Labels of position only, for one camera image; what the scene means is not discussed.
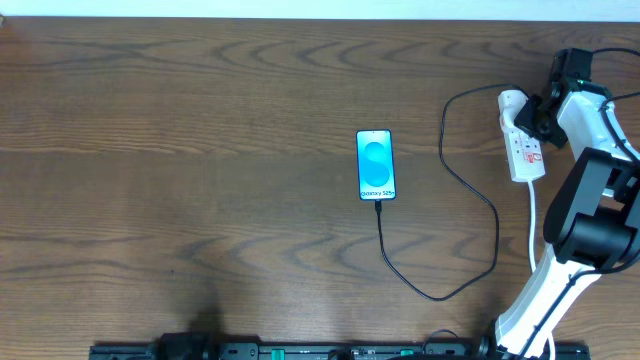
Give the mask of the blue screen Galaxy smartphone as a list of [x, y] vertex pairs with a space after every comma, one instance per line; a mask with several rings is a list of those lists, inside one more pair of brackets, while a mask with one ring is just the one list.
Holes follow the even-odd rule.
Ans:
[[363, 201], [396, 198], [392, 133], [388, 129], [356, 133], [359, 197]]

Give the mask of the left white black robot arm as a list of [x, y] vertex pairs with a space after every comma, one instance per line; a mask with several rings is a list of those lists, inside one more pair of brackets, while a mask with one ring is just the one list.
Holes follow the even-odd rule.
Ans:
[[212, 360], [218, 349], [205, 333], [165, 333], [158, 341], [159, 360]]

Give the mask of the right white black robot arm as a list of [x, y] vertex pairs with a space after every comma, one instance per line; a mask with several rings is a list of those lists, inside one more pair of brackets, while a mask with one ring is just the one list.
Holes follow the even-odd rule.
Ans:
[[498, 97], [514, 181], [543, 175], [544, 143], [569, 145], [575, 164], [547, 210], [539, 263], [493, 324], [490, 359], [558, 356], [548, 340], [572, 303], [601, 276], [639, 260], [639, 153], [617, 122], [616, 97], [591, 79], [593, 56], [561, 50], [541, 94]]

